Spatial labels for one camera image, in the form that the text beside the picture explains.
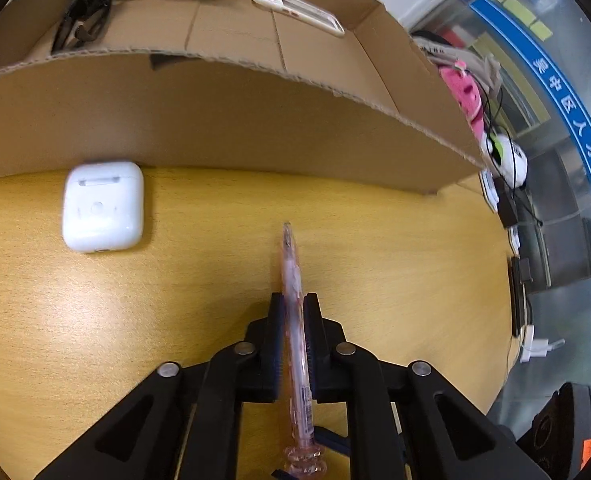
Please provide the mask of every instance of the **barcode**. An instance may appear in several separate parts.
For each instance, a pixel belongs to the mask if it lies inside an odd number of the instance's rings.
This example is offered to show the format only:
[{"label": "barcode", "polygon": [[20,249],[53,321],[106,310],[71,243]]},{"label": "barcode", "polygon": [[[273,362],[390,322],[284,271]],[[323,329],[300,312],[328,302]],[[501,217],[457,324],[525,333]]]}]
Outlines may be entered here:
[{"label": "barcode", "polygon": [[313,433],[313,413],[311,412],[311,390],[308,387],[300,388],[302,407],[306,414],[306,434]]}]

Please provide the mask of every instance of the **yellow wooden table top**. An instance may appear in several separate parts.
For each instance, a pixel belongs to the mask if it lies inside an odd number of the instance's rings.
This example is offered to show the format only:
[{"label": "yellow wooden table top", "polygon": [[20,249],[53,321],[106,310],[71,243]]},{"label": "yellow wooden table top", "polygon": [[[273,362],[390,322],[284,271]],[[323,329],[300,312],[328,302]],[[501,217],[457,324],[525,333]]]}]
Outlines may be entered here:
[{"label": "yellow wooden table top", "polygon": [[[143,241],[76,254],[65,173],[0,179],[0,465],[32,479],[160,362],[208,360],[280,290],[282,223],[325,317],[380,359],[424,359],[486,412],[509,366],[507,236],[480,194],[146,170]],[[238,478],[281,465],[280,406],[244,409]],[[316,423],[345,428],[341,406]],[[329,478],[348,478],[329,456]]]}]

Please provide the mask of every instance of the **black hair clip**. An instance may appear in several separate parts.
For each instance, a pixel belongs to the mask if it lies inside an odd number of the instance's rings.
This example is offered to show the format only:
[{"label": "black hair clip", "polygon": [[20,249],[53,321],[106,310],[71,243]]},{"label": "black hair clip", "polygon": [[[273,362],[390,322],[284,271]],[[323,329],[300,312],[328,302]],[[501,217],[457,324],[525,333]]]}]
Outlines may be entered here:
[{"label": "black hair clip", "polygon": [[[72,0],[58,25],[51,54],[64,48],[80,48],[85,43],[97,40],[107,24],[110,10],[111,0]],[[72,32],[76,41],[67,46]]]}]

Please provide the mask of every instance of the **blue banner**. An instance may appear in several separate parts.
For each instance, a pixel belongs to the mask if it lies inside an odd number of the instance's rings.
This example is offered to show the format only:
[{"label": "blue banner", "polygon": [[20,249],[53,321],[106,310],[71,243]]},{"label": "blue banner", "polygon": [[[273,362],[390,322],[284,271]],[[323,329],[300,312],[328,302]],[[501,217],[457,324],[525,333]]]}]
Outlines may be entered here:
[{"label": "blue banner", "polygon": [[575,141],[591,183],[591,117],[564,74],[529,33],[493,1],[476,0],[469,6],[511,45],[549,94]]}]

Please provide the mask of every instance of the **orange label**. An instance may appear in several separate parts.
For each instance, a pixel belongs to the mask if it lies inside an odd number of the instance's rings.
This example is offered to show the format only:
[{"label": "orange label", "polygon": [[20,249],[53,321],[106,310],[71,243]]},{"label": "orange label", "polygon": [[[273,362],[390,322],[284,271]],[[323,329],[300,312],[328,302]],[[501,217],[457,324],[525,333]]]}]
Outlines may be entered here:
[{"label": "orange label", "polygon": [[591,438],[588,438],[584,441],[584,446],[582,447],[582,465],[579,467],[580,469],[584,468],[584,466],[591,458]]}]

